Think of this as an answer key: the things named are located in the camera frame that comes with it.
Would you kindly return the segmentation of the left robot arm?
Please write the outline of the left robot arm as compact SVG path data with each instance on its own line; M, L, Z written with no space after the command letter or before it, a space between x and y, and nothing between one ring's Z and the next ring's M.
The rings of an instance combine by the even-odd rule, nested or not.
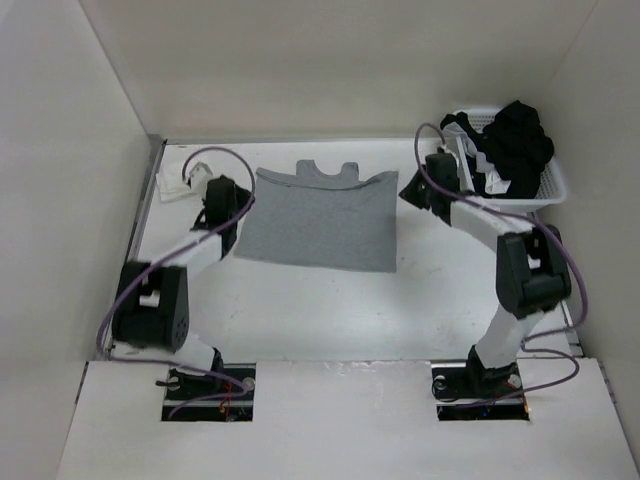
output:
M179 255L149 273L116 309L111 321L112 356L171 363L181 383L214 398L224 387L221 353L190 328L189 286L223 260L237 239L235 224L213 230L249 204L251 192L228 177L206 182L203 209L175 249Z

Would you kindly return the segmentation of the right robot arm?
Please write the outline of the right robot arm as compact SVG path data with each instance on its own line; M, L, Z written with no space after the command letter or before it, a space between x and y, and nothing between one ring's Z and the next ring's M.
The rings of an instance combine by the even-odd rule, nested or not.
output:
M433 371L435 397L489 400L517 391L522 382L516 357L526 337L571 292L556 230L540 228L526 216L492 213L481 199L463 193L456 159L449 153L426 156L399 196L470 235L496 259L497 311L463 366Z

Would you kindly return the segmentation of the grey tank top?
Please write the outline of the grey tank top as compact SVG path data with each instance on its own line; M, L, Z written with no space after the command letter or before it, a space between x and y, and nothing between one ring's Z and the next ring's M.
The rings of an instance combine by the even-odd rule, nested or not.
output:
M322 172L299 160L293 174L256 170L255 203L234 248L248 260L291 266L394 273L399 173L362 180L359 165Z

